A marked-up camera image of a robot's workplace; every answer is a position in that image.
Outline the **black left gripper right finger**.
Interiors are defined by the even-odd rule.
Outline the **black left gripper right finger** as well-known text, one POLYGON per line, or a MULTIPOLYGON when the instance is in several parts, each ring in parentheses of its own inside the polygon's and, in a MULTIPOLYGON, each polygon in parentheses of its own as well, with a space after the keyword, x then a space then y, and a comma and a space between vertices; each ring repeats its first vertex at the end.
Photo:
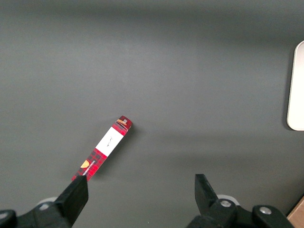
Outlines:
POLYGON ((228 197, 219 198, 204 174, 195 175, 195 201, 200 215, 189 228, 292 228, 277 208, 256 205, 247 211, 228 197))

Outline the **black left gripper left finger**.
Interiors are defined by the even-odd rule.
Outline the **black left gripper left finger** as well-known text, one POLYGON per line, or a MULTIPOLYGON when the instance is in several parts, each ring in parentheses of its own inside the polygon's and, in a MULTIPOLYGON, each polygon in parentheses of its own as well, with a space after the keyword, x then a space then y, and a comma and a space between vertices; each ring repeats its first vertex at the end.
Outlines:
POLYGON ((53 202, 38 204, 18 216, 12 209, 0 211, 2 228, 70 228, 88 201, 86 176, 77 176, 53 202))

